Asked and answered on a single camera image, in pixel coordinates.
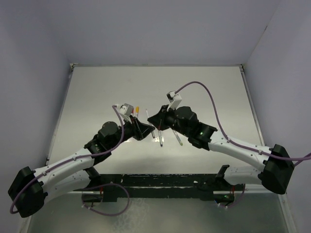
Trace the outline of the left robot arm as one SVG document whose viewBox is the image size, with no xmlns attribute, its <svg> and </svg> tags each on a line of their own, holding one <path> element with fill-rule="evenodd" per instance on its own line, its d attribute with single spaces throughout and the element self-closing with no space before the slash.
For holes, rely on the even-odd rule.
<svg viewBox="0 0 311 233">
<path fill-rule="evenodd" d="M 22 168 L 8 190 L 13 202 L 10 213 L 26 218 L 63 193 L 97 189 L 100 178 L 96 176 L 94 166 L 106 160 L 122 142 L 130 138 L 141 141 L 154 130 L 153 126 L 141 123 L 136 117 L 130 117 L 121 126 L 108 121 L 73 155 L 34 170 L 28 166 Z"/>
</svg>

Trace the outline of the green-end white pen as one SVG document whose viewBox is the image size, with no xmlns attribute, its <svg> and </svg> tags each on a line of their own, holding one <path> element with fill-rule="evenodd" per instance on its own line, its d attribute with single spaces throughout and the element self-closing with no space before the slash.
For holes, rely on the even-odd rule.
<svg viewBox="0 0 311 233">
<path fill-rule="evenodd" d="M 175 138 L 178 141 L 179 145 L 183 146 L 183 142 L 175 130 L 173 130 L 173 134 L 175 135 Z"/>
</svg>

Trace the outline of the magenta-end white pen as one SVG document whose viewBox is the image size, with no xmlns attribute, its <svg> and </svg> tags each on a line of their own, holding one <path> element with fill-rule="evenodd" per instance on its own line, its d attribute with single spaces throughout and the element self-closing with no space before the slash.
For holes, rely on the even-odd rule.
<svg viewBox="0 0 311 233">
<path fill-rule="evenodd" d="M 146 116 L 147 116 L 147 119 L 149 118 L 149 113 L 148 113 L 148 109 L 145 109 L 145 111 L 146 111 Z M 154 130 L 151 132 L 151 135 L 152 135 L 152 138 L 153 139 L 155 139 L 156 137 L 155 137 L 155 132 L 154 132 Z"/>
</svg>

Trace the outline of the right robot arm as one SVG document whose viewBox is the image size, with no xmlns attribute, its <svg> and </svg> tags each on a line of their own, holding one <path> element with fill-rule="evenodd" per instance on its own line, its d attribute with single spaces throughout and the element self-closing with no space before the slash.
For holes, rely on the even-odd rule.
<svg viewBox="0 0 311 233">
<path fill-rule="evenodd" d="M 294 164 L 283 146 L 276 144 L 270 148 L 233 141 L 217 128 L 200 122 L 188 106 L 167 110 L 163 105 L 157 114 L 147 120 L 160 131 L 170 128 L 182 134 L 198 149 L 223 153 L 247 163 L 242 168 L 222 166 L 222 174 L 216 178 L 221 190 L 249 183 L 261 184 L 276 194 L 286 193 Z"/>
</svg>

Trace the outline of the blue-end white pen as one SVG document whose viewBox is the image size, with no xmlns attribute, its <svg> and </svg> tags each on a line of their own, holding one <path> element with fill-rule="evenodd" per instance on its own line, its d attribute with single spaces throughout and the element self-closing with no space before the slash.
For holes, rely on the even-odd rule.
<svg viewBox="0 0 311 233">
<path fill-rule="evenodd" d="M 162 140 L 162 133 L 161 133 L 161 131 L 158 131 L 158 136 L 159 136 L 160 146 L 163 147 L 163 140 Z"/>
</svg>

